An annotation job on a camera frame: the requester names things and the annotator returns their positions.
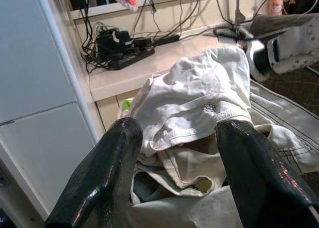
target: white cabinet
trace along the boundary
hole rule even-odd
[[[0,123],[75,101],[37,0],[0,0]]]
[[[76,103],[1,126],[0,140],[48,212],[94,146]]]

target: black cable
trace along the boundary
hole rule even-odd
[[[94,102],[94,104],[95,104],[95,107],[96,107],[96,109],[97,109],[97,111],[98,111],[98,114],[99,114],[99,117],[100,117],[100,121],[102,122],[104,132],[107,132],[106,126],[105,126],[105,124],[104,124],[104,120],[103,120],[103,118],[102,118],[102,115],[101,115],[101,112],[100,112],[100,109],[99,109],[99,106],[98,106],[97,102]]]
[[[227,22],[227,23],[229,23],[230,25],[234,25],[232,22],[230,22],[230,21],[228,21],[227,19],[225,19],[224,18],[224,15],[223,15],[223,13],[222,13],[222,11],[221,11],[221,8],[220,8],[220,5],[219,5],[219,1],[218,0],[216,0],[216,2],[217,2],[217,6],[218,6],[218,10],[219,10],[219,13],[220,13],[220,16],[221,16],[221,18],[225,21],[225,22]]]
[[[136,20],[136,22],[135,22],[135,24],[134,24],[134,27],[133,27],[133,29],[132,29],[132,34],[135,33],[136,26],[138,25],[138,22],[139,22],[139,20],[140,20],[141,15],[142,15],[143,9],[144,9],[144,7],[145,7],[145,5],[146,5],[146,1],[147,1],[147,0],[144,0],[144,3],[143,3],[143,6],[142,6],[142,8],[141,8],[141,11],[140,11],[140,13],[139,13],[139,16],[138,16],[138,18],[137,18],[137,20]]]
[[[244,22],[251,22],[252,20],[254,20],[254,19],[255,19],[255,17],[257,16],[257,14],[258,14],[259,10],[261,9],[261,7],[265,4],[265,2],[267,2],[267,0],[264,0],[264,1],[263,1],[263,3],[259,6],[259,8],[258,8],[258,9],[257,9],[257,11],[255,12],[255,14],[254,14],[254,16],[253,16],[253,18],[252,18],[252,19],[250,19],[250,20],[246,20],[246,21],[243,21],[243,22],[241,22],[241,23],[244,23]]]
[[[190,14],[183,20],[183,22],[181,22],[180,24],[178,24],[171,32],[169,32],[168,34],[164,35],[163,37],[161,37],[159,40],[157,40],[154,44],[154,47],[158,44],[159,41],[161,41],[164,38],[167,38],[168,36],[170,36],[173,32],[175,32],[179,27],[181,27],[195,12],[198,4],[199,4],[200,0],[196,1],[195,7],[193,8],[193,10],[190,12]]]
[[[91,22],[90,22],[89,17],[88,17],[88,11],[89,11],[89,0],[82,2],[82,8],[80,9],[80,12],[81,12],[82,19],[84,21],[85,29],[86,29],[86,38],[85,38],[84,42],[82,43],[82,49],[84,51],[84,54],[81,54],[81,57],[85,61],[86,71],[90,74],[92,71],[94,71],[97,68],[104,68],[104,69],[109,70],[110,68],[108,67],[108,63],[110,61],[100,61],[98,58],[98,52],[96,50],[90,48],[90,46],[92,46],[92,45],[94,48],[97,43],[95,41],[93,41],[94,40],[92,37],[93,30],[92,30]],[[110,49],[108,49],[100,44],[99,44],[99,46],[108,50],[109,52],[114,53],[112,50],[110,50]],[[94,66],[94,68],[89,71],[88,65],[92,65],[92,66]]]
[[[181,5],[181,0],[179,0],[179,7],[180,7],[180,16],[179,16],[179,27],[180,27],[180,35],[181,36],[181,32],[182,32],[182,27],[181,27],[181,17],[183,15],[183,7]]]
[[[161,32],[161,30],[160,30],[160,27],[159,27],[158,23],[157,23],[156,20],[155,20],[155,13],[156,13],[157,10],[156,10],[156,7],[155,7],[155,5],[154,5],[154,1],[153,1],[153,0],[149,0],[149,4],[150,4],[150,6],[152,7],[152,8],[151,8],[151,14],[152,14],[152,16],[153,16],[153,21],[154,21],[156,27],[158,28],[158,30],[157,30],[155,36],[153,37],[153,42],[154,42],[155,39],[156,39],[156,37],[157,37],[157,35],[158,35],[158,33]]]

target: black power strip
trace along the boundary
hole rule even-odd
[[[171,35],[168,37],[163,37],[163,38],[159,38],[155,40],[155,44],[156,46],[160,46],[160,45],[164,45],[164,44],[168,44],[171,42],[177,42],[179,41],[179,35]]]
[[[121,60],[112,60],[108,64],[108,66],[110,67],[110,70],[120,70],[146,57],[149,57],[153,55],[154,53],[155,53],[154,48],[150,47],[136,54],[125,55],[125,57]]]

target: clothing pile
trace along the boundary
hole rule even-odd
[[[137,119],[144,132],[129,227],[242,227],[214,134],[223,120],[265,134],[297,172],[319,170],[318,116],[251,81],[246,55],[235,46],[153,75],[123,116]]]

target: white shelf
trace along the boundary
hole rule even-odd
[[[142,7],[144,4],[145,0],[136,0],[138,7]],[[154,4],[156,3],[161,3],[161,2],[169,2],[169,1],[173,1],[173,0],[153,0]],[[111,3],[111,4],[106,4],[106,5],[100,5],[100,6],[96,6],[96,7],[91,7],[89,8],[88,11],[88,16],[97,16],[100,14],[105,14],[105,13],[110,13],[110,12],[117,12],[117,11],[122,11],[122,10],[126,10],[126,8],[124,6],[122,6],[120,3]],[[73,20],[76,19],[82,19],[82,15],[80,10],[75,10],[71,12],[71,18]]]
[[[212,47],[224,46],[215,37],[197,36],[155,48],[155,54],[118,71],[90,75],[94,101],[141,88],[153,74],[163,74],[184,56],[195,56]]]

